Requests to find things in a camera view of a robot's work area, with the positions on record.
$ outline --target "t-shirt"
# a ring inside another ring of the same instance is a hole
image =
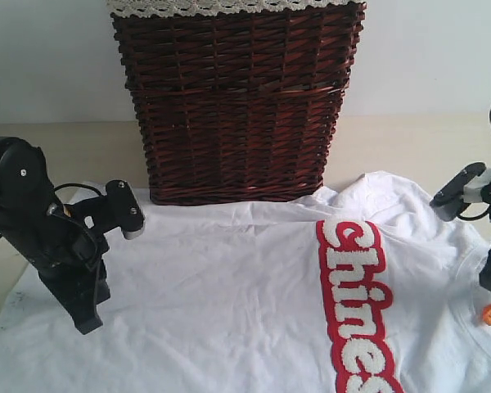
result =
[[[108,235],[103,327],[77,332],[27,268],[0,315],[0,393],[491,392],[489,244],[414,182],[377,172],[290,203],[145,195],[145,233]]]

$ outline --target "wicker basket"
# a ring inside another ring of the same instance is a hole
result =
[[[112,14],[151,200],[289,201],[321,187],[364,10]]]

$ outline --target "white lace trim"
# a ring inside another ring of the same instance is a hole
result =
[[[110,11],[118,16],[149,17],[216,16],[219,12],[235,14],[240,11],[261,12],[303,10],[306,7],[325,7],[329,4],[345,5],[348,2],[367,0],[107,0]]]

